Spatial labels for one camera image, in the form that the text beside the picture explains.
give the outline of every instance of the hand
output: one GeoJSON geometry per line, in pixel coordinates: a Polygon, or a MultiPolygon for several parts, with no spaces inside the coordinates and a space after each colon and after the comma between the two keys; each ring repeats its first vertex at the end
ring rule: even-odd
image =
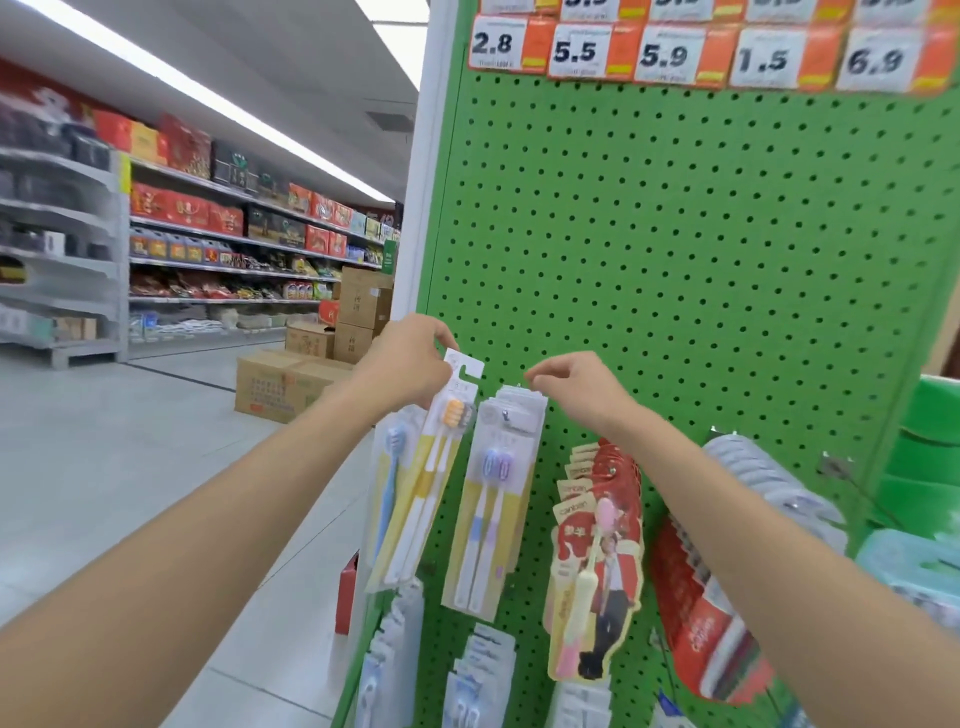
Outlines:
{"type": "Polygon", "coordinates": [[[593,352],[554,356],[524,376],[531,389],[556,400],[571,420],[608,439],[613,439],[618,418],[636,406],[593,352]]]}
{"type": "Polygon", "coordinates": [[[419,313],[392,321],[373,339],[350,381],[365,397],[376,398],[374,404],[381,416],[407,404],[429,408],[433,396],[453,374],[437,353],[435,341],[460,350],[442,321],[419,313]]]}

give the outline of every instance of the fluorescent light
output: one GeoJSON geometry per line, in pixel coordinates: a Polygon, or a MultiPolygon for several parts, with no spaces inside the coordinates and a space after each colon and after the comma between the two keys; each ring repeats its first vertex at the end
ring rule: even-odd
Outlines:
{"type": "Polygon", "coordinates": [[[371,23],[423,23],[430,20],[426,0],[357,0],[371,23]]]}
{"type": "Polygon", "coordinates": [[[380,38],[387,46],[403,72],[410,77],[417,91],[423,73],[423,54],[426,53],[425,25],[380,25],[373,23],[380,38]]]}
{"type": "Polygon", "coordinates": [[[98,23],[89,15],[84,15],[82,12],[71,8],[61,0],[17,0],[17,2],[26,5],[28,8],[33,8],[35,11],[53,20],[68,31],[76,33],[85,40],[89,40],[94,45],[113,54],[118,59],[122,59],[136,66],[141,71],[160,79],[165,84],[186,94],[191,99],[199,101],[204,106],[223,114],[240,126],[273,142],[276,146],[285,149],[292,155],[324,170],[326,174],[331,177],[335,177],[341,182],[346,182],[351,187],[355,187],[378,202],[387,203],[393,201],[392,198],[387,197],[379,190],[373,189],[368,184],[361,182],[333,162],[327,161],[315,152],[311,152],[283,132],[260,121],[223,96],[180,73],[169,63],[161,61],[153,54],[131,43],[123,36],[116,34],[110,28],[98,23]]]}

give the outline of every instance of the white floor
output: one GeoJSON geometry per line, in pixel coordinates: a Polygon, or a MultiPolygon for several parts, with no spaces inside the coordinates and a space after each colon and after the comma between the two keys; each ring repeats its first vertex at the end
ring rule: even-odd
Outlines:
{"type": "MultiPolygon", "coordinates": [[[[232,388],[237,355],[252,349],[133,362],[152,371],[100,363],[53,372],[33,352],[0,346],[0,623],[279,426],[233,412],[232,393],[218,388],[232,388]]],[[[346,638],[333,632],[335,595],[363,529],[371,439],[164,728],[329,725],[348,659],[346,638]]]]}

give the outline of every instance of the ceiling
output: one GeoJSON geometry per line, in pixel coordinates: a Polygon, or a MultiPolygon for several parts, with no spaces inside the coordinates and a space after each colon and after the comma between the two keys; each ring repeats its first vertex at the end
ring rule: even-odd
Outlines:
{"type": "MultiPolygon", "coordinates": [[[[383,131],[368,112],[398,114],[412,122],[418,94],[354,0],[68,2],[403,201],[412,135],[383,131]]],[[[14,0],[0,0],[0,55],[147,122],[155,123],[170,111],[215,137],[275,160],[342,202],[374,204],[353,187],[14,0]]],[[[412,127],[402,119],[386,121],[412,127]]]]}

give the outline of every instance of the air vent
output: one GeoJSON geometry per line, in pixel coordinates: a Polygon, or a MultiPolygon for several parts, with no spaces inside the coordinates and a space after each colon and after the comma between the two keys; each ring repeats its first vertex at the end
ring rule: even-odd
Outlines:
{"type": "Polygon", "coordinates": [[[367,111],[367,115],[384,132],[413,133],[414,131],[414,120],[402,113],[367,111]]]}

